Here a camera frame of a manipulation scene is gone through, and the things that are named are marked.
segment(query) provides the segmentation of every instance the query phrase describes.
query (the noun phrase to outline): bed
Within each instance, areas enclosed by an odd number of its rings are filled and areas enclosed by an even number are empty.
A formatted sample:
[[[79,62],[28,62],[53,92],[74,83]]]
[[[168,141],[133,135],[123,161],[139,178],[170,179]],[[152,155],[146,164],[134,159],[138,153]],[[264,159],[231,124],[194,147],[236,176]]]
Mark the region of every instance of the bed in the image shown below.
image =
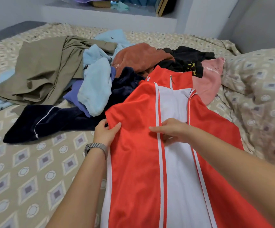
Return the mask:
[[[60,35],[93,38],[106,31],[103,28],[68,24],[43,24],[36,25],[37,28],[26,29],[25,32],[17,35],[8,35],[8,38],[0,41],[0,73],[15,66],[19,49],[24,41],[31,42]],[[229,31],[227,33],[230,37],[234,36]],[[234,60],[235,56],[245,56],[241,55],[235,44],[228,40],[145,32],[126,32],[126,36],[132,43],[146,42],[156,48],[175,49],[180,45],[185,45],[200,51],[214,52],[216,57],[224,57],[227,61]],[[230,69],[232,63],[226,63],[226,66]],[[240,110],[232,101],[234,95],[237,96],[240,91],[236,92],[231,89],[232,83],[227,78],[228,73],[223,73],[223,86],[220,87],[208,108],[238,126],[246,152],[264,158],[263,153],[255,149],[253,140],[250,139],[250,131],[243,122],[244,118],[240,117]],[[244,104],[243,96],[245,96],[244,93],[241,98],[242,104]],[[17,106],[0,111],[0,228],[45,227],[71,185],[84,159],[85,145],[93,141],[94,131],[57,133],[36,142],[7,145],[2,142],[2,139],[18,118],[12,112],[15,107]],[[58,104],[58,107],[67,108],[71,105],[64,100]],[[47,159],[45,164],[41,162],[44,157]],[[66,167],[69,160],[73,162],[71,168]],[[105,188],[104,176],[97,205],[95,227],[100,225]]]

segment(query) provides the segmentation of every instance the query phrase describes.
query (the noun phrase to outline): watch strap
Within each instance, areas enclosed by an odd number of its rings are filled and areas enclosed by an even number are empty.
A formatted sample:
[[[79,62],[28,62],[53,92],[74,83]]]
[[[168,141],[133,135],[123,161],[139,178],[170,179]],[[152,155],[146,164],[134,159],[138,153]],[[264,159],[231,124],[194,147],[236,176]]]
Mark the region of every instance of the watch strap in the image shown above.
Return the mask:
[[[90,149],[92,149],[92,148],[100,148],[104,152],[105,158],[107,160],[107,157],[108,157],[108,148],[104,144],[102,144],[102,143],[90,143],[90,144],[87,144],[86,148],[84,149],[85,156],[89,153]]]

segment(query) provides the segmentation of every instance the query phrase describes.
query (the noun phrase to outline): zipper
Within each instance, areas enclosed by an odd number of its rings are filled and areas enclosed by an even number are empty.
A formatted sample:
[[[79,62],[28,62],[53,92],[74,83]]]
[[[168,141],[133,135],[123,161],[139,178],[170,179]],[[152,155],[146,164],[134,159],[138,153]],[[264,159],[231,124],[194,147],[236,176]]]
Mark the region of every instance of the zipper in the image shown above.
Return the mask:
[[[173,90],[172,84],[174,84],[174,81],[172,80],[172,76],[170,75],[170,89]]]

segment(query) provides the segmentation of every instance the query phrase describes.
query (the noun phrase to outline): pillow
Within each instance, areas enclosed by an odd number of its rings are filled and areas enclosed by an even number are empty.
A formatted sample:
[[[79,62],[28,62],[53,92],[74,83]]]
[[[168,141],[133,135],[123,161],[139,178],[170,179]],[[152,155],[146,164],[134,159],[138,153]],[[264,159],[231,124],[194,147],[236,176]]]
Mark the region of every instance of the pillow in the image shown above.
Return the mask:
[[[256,155],[275,164],[275,49],[226,60],[222,84]]]

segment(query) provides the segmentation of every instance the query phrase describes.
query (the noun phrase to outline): navy velvet garment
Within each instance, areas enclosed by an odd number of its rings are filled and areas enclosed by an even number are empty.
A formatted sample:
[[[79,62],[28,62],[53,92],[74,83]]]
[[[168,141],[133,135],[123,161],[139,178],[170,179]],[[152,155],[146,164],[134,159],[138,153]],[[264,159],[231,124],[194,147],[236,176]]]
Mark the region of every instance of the navy velvet garment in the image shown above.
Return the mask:
[[[141,80],[145,78],[136,74],[131,67],[125,67],[120,77],[112,82],[112,93],[104,112],[96,117],[88,118],[78,107],[62,109],[52,105],[28,105],[6,133],[3,142],[16,144],[35,141],[58,131],[94,130],[106,118],[105,111],[124,102]]]

